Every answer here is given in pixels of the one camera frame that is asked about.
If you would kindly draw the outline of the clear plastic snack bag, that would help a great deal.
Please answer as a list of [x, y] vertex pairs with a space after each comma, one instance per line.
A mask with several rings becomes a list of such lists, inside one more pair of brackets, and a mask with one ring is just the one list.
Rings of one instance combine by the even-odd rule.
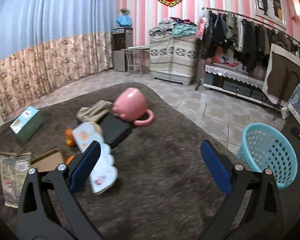
[[0, 176], [5, 205], [18, 208], [23, 184], [31, 166], [31, 153], [0, 152]]

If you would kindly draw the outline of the orange bottle cap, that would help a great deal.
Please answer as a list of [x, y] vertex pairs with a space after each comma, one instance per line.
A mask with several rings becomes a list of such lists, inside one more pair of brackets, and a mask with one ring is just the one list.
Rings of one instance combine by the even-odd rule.
[[65, 164], [66, 164], [66, 165], [69, 165], [69, 163], [72, 161], [72, 159], [74, 159], [74, 157], [75, 157], [74, 155], [68, 157], [68, 158], [66, 159], [66, 161], [65, 161]]

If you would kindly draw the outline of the white illustrated booklet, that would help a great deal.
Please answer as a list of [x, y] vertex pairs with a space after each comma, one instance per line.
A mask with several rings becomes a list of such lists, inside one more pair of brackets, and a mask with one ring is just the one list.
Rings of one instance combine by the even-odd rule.
[[82, 189], [89, 179], [93, 193], [102, 194], [117, 180], [111, 148], [104, 142], [100, 126], [83, 122], [72, 131], [72, 136], [81, 153], [70, 161], [70, 190]]

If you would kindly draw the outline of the orange peel half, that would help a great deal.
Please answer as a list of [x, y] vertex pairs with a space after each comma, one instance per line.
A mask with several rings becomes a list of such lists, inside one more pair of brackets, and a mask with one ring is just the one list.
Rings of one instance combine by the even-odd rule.
[[76, 142], [74, 140], [74, 137], [72, 135], [73, 129], [66, 129], [65, 130], [65, 144], [68, 147], [75, 147], [76, 146]]

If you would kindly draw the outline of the beige cloth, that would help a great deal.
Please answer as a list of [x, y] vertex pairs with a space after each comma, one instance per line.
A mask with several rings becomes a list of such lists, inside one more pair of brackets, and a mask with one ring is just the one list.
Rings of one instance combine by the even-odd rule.
[[113, 103], [110, 101], [100, 100], [90, 107], [82, 107], [77, 112], [77, 119], [80, 122], [98, 123], [112, 109]]

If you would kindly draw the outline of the teal tissue box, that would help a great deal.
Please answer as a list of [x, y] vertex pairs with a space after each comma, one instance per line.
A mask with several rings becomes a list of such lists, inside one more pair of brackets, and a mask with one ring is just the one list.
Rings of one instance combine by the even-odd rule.
[[10, 125], [18, 140], [25, 144], [42, 125], [43, 119], [38, 109], [29, 106]]

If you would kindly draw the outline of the shaggy brown carpet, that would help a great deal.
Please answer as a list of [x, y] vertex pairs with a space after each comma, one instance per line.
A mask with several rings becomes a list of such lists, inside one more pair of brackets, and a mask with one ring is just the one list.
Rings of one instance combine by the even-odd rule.
[[[4, 124], [0, 152], [38, 157], [58, 148], [65, 157], [77, 153], [65, 145], [64, 132], [77, 126], [78, 110], [114, 101], [128, 87], [145, 95], [154, 122], [133, 128], [112, 150], [118, 178], [110, 189], [95, 194], [86, 185], [76, 198], [106, 239], [197, 239], [224, 199], [200, 154], [210, 136], [146, 85], [122, 83], [44, 107], [43, 124], [25, 145]], [[17, 210], [4, 202], [0, 180], [0, 215], [15, 230]]]

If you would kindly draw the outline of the black notebook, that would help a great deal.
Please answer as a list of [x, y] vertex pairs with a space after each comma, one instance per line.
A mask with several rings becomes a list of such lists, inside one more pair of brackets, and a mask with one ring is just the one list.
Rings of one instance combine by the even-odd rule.
[[102, 128], [104, 142], [111, 148], [115, 148], [132, 131], [132, 124], [123, 121], [112, 113], [106, 114], [98, 125]]

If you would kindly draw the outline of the clothes rack with garments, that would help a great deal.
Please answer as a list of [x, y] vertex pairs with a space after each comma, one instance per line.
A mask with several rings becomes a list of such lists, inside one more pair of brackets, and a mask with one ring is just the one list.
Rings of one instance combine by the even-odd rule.
[[202, 60], [246, 72], [263, 83], [272, 44], [300, 59], [300, 42], [252, 18], [203, 8], [198, 23]]

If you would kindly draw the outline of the pink pig mug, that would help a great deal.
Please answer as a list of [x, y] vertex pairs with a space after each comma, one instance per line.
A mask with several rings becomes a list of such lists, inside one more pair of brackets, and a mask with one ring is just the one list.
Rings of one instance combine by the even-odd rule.
[[139, 89], [133, 87], [127, 88], [119, 95], [111, 112], [134, 126], [147, 126], [154, 121], [154, 113], [148, 109], [146, 97]]

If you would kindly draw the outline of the pile of folded clothes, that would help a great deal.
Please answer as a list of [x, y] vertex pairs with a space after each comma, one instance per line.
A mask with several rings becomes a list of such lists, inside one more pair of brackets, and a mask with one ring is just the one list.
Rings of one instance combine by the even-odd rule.
[[161, 20], [158, 25], [148, 31], [150, 36], [171, 35], [182, 37], [194, 35], [197, 31], [197, 25], [189, 19], [183, 20], [176, 17], [168, 17]]

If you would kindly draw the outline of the small folding table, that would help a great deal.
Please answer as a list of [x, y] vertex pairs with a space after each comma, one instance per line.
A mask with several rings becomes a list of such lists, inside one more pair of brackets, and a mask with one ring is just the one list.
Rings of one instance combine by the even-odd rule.
[[125, 49], [121, 49], [125, 56], [127, 76], [130, 76], [136, 70], [139, 71], [140, 76], [142, 73], [142, 57], [145, 53], [150, 51], [149, 46], [133, 46]]

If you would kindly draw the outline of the water dispenser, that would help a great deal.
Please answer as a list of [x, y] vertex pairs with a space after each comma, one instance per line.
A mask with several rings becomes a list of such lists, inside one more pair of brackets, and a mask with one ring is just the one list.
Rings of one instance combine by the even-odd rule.
[[116, 72], [127, 71], [125, 49], [133, 46], [133, 28], [115, 28], [113, 37], [113, 68]]

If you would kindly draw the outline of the blue covered water bottle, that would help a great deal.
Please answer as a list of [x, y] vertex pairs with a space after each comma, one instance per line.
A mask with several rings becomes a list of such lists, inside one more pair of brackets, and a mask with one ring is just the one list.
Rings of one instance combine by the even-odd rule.
[[131, 28], [133, 23], [130, 17], [130, 11], [126, 8], [121, 8], [120, 14], [116, 18], [116, 23], [120, 28]]

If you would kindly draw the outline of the framed wall picture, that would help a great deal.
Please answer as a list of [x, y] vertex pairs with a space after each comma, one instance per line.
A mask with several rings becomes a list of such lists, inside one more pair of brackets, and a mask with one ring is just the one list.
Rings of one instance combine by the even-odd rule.
[[255, 0], [256, 15], [286, 29], [283, 0]]

